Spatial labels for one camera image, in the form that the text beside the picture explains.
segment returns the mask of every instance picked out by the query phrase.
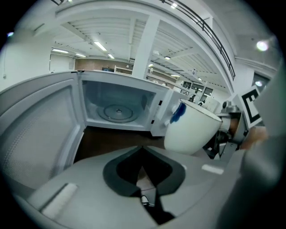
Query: white mug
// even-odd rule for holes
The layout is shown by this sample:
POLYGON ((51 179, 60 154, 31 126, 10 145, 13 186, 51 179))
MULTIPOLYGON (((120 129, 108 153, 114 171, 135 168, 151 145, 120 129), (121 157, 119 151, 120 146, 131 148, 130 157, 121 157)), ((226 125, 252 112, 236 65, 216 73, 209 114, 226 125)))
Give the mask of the white mug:
POLYGON ((191 155, 215 135, 222 120, 197 104, 180 101, 168 125, 164 146, 166 150, 191 155))

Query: cup rim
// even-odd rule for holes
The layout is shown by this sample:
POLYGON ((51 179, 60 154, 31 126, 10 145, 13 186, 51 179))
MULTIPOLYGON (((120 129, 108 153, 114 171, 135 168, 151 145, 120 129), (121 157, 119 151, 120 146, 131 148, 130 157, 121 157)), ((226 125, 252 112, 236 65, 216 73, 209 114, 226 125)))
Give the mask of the cup rim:
POLYGON ((204 115, 206 115, 206 116, 209 116, 210 118, 212 118, 212 119, 214 119, 214 120, 216 120, 216 121, 218 121, 218 122, 221 122, 221 123, 223 122, 222 119, 221 119, 220 117, 218 117, 216 114, 210 112, 210 111, 207 110, 206 108, 203 108, 203 107, 199 106, 198 104, 195 104, 195 103, 193 103, 193 102, 190 102, 190 101, 187 101, 187 100, 181 99, 181 98, 180 98, 180 101, 183 102, 184 104, 186 104, 187 106, 196 109, 198 112, 201 112, 202 114, 204 114, 204 115), (198 108, 200 108, 200 109, 206 110, 207 112, 204 113, 202 110, 197 109, 196 106, 197 106, 198 108))

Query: white strip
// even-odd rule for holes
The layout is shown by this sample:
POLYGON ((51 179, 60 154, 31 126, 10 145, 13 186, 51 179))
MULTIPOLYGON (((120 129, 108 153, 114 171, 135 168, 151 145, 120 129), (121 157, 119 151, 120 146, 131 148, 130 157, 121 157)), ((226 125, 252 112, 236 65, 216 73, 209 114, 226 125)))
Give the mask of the white strip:
POLYGON ((78 186, 72 183, 67 184, 55 198, 42 210, 42 214, 54 220, 62 212, 66 204, 76 192, 78 186))
POLYGON ((208 171, 210 173, 214 174, 223 174, 224 170, 222 168, 214 167, 212 165, 203 165, 202 170, 208 171))

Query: blue object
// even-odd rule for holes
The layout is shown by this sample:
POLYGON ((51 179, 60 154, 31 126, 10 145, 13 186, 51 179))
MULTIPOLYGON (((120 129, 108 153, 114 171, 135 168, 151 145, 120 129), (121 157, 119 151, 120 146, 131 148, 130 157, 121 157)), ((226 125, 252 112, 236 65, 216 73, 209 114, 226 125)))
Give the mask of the blue object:
POLYGON ((185 113, 186 108, 187 108, 186 104, 181 102, 178 109, 176 110, 176 112, 171 117, 170 123, 178 121, 180 119, 180 117, 185 113))

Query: white column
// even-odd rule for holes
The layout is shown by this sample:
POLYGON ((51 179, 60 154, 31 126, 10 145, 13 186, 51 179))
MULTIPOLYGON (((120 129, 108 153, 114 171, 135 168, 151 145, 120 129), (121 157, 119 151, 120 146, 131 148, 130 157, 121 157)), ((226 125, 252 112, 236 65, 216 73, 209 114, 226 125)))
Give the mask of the white column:
POLYGON ((160 19, 155 16, 150 16, 147 20, 133 67, 132 76, 135 78, 143 79, 145 76, 159 22, 160 19))

